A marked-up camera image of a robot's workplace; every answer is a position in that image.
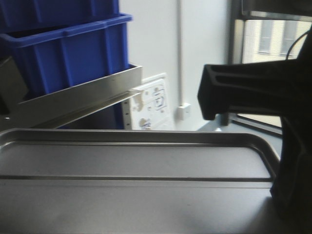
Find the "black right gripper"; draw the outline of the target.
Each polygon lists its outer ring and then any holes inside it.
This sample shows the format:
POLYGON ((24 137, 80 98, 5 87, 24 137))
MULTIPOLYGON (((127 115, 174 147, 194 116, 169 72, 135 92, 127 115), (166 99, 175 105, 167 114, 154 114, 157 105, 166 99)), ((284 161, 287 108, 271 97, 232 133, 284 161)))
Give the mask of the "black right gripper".
POLYGON ((197 94, 204 119, 226 112, 279 116, 282 154, 271 194, 280 214, 312 219, 312 34, 295 59, 206 64, 197 94))

